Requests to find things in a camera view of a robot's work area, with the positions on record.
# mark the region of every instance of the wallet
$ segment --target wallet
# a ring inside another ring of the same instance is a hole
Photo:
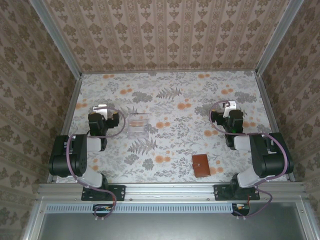
[[[211,176],[207,154],[193,155],[192,168],[196,178]]]

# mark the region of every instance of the patterned wallpaper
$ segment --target patterned wallpaper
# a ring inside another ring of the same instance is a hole
[[[18,239],[75,80],[27,0],[0,1],[0,239]]]
[[[45,0],[82,72],[254,69],[289,0]]]
[[[320,218],[320,1],[304,1],[262,77],[295,177]]]

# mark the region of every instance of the clear plastic container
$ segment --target clear plastic container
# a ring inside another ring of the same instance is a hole
[[[149,119],[147,113],[132,113],[128,115],[129,139],[148,139],[149,138]]]

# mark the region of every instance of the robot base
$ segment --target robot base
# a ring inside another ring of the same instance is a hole
[[[260,200],[259,192],[254,187],[242,188],[238,184],[238,174],[235,174],[230,184],[213,185],[214,198],[216,201],[247,201]]]
[[[102,177],[102,186],[99,189],[108,190],[116,196],[117,201],[124,201],[126,195],[126,186],[125,185],[108,185],[107,178],[103,175]],[[112,201],[112,196],[109,193],[103,191],[96,191],[91,188],[83,187],[82,201]]]

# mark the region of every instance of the floral tablecloth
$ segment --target floral tablecloth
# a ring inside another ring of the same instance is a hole
[[[126,117],[148,113],[148,139],[128,139],[126,126],[105,151],[88,153],[88,165],[112,183],[226,182],[252,161],[250,152],[230,150],[212,128],[208,112],[220,100],[239,103],[245,132],[271,131],[253,72],[213,71],[83,75],[69,133],[85,134],[88,113],[98,104]],[[108,134],[119,131],[120,122]],[[207,154],[211,176],[194,176],[196,154]]]

